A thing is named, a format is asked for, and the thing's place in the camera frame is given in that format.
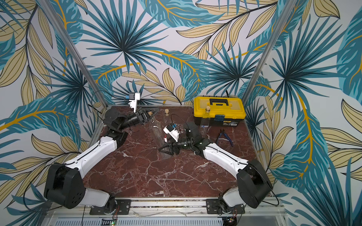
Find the glass bottle with black cap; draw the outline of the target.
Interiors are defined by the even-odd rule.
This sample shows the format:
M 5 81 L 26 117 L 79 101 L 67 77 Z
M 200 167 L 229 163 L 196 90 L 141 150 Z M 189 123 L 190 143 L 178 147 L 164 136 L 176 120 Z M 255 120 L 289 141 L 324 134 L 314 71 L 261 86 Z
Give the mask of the glass bottle with black cap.
M 170 158 L 170 155 L 161 153 L 158 151 L 158 148 L 160 148 L 164 143 L 164 132 L 161 127 L 161 122 L 156 119 L 156 115 L 154 116 L 153 120 L 149 123 L 149 131 L 151 133 L 153 143 L 156 147 L 156 152 L 159 154 L 159 157 L 161 160 L 166 160 Z

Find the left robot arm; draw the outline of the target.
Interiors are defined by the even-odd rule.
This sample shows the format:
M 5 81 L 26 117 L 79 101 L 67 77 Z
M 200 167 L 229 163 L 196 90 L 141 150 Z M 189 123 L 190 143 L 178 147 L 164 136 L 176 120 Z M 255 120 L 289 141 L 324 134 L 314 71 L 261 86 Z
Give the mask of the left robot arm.
M 44 197 L 67 209 L 78 205 L 101 208 L 106 214 L 117 209 L 114 196 L 101 190 L 86 188 L 83 178 L 108 154 L 120 148 L 127 139 L 127 128 L 145 125 L 159 112 L 158 107 L 145 107 L 125 115 L 116 108 L 106 111 L 103 123 L 108 126 L 107 133 L 99 141 L 75 158 L 50 166 Z

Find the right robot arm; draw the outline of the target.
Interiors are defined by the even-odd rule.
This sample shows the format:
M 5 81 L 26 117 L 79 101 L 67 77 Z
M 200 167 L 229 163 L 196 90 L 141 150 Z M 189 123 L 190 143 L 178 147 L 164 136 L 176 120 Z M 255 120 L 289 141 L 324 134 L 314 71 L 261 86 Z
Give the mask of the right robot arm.
M 184 124 L 184 134 L 175 126 L 167 125 L 164 133 L 172 137 L 158 150 L 168 155 L 179 154 L 180 150 L 190 150 L 195 155 L 211 161 L 229 172 L 237 181 L 237 187 L 222 193 L 213 208 L 222 213 L 230 213 L 238 206 L 257 208 L 273 191 L 265 170 L 257 159 L 248 161 L 222 149 L 217 143 L 203 137 L 194 122 Z

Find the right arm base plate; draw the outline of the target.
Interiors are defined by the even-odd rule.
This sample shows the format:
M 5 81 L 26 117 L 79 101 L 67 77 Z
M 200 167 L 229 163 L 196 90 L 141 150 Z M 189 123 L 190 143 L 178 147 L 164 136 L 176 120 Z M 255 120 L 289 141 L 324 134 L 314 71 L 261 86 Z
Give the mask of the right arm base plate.
M 244 214 L 245 206 L 243 204 L 230 207 L 226 202 L 219 199 L 206 199 L 206 210 L 208 214 Z

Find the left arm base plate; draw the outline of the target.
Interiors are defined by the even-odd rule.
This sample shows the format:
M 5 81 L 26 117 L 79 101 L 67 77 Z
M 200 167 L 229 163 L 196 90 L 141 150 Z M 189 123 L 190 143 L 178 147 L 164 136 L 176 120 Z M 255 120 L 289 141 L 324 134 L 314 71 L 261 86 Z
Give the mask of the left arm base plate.
M 112 199 L 105 207 L 92 206 L 90 215 L 128 215 L 131 199 Z

